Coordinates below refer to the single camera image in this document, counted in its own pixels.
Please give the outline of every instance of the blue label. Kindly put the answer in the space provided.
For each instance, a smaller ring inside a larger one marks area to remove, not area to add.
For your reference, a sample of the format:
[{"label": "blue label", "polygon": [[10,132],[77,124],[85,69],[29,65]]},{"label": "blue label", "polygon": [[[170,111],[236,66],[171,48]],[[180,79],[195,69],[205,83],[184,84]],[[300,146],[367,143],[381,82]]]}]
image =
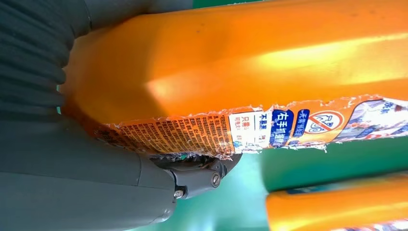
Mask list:
[{"label": "blue label", "polygon": [[289,146],[297,146],[299,144],[299,141],[291,141],[289,142]]},{"label": "blue label", "polygon": [[397,131],[391,133],[391,135],[398,135],[398,134],[401,134],[401,133],[406,132],[406,131],[408,131],[408,124],[402,126],[402,128],[400,128]]},{"label": "blue label", "polygon": [[377,129],[377,126],[376,126],[376,125],[371,126],[371,127],[368,127],[368,128],[366,128],[364,131],[362,131],[360,134],[358,134],[358,135],[356,136],[356,138],[366,137],[366,136],[370,135],[370,133],[372,133],[372,132],[375,131],[376,129]]},{"label": "blue label", "polygon": [[273,147],[285,146],[291,134],[293,118],[294,114],[291,110],[273,110],[273,124],[269,140],[270,145]]},{"label": "blue label", "polygon": [[296,125],[294,126],[293,137],[301,137],[306,129],[307,120],[309,119],[310,110],[302,109],[297,113]]}]

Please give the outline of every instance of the peeling label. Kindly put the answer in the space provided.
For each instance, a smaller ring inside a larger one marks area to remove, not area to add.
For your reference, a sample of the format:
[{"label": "peeling label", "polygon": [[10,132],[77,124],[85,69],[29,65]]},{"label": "peeling label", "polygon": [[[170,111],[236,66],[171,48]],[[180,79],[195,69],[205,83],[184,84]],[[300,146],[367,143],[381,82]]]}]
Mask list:
[{"label": "peeling label", "polygon": [[408,135],[408,103],[380,96],[242,107],[189,116],[106,124],[95,136],[139,153],[198,153],[225,157],[266,148],[326,144]]}]

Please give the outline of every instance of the torn sticker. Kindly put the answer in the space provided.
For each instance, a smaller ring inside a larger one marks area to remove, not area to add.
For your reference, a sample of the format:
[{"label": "torn sticker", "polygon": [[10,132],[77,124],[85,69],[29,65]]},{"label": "torn sticker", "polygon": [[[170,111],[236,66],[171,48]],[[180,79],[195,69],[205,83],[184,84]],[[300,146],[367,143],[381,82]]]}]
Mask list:
[{"label": "torn sticker", "polygon": [[105,124],[94,135],[144,154],[195,153],[228,159],[268,148],[326,150],[328,143],[408,135],[408,102],[376,95],[287,106],[241,107],[189,116]]}]

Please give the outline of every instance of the screw head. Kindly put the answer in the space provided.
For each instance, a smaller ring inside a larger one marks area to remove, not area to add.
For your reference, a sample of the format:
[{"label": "screw head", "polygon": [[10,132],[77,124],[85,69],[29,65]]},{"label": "screw head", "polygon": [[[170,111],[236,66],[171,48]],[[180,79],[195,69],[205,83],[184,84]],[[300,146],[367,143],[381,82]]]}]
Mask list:
[{"label": "screw head", "polygon": [[219,175],[219,173],[215,172],[211,179],[211,184],[213,185],[214,188],[217,188],[220,183],[221,183],[221,176]]},{"label": "screw head", "polygon": [[177,191],[174,192],[174,198],[176,198],[176,199],[180,199],[183,196],[184,196],[183,190],[177,190]]}]

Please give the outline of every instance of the no smoking sign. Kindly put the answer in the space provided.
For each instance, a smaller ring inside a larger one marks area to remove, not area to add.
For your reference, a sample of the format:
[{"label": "no smoking sign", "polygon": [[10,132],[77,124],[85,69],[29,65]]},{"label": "no smoking sign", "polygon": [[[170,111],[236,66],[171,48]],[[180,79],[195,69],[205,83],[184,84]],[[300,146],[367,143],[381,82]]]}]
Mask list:
[{"label": "no smoking sign", "polygon": [[344,117],[339,112],[321,111],[312,114],[306,124],[305,133],[321,134],[332,131],[344,122]]}]

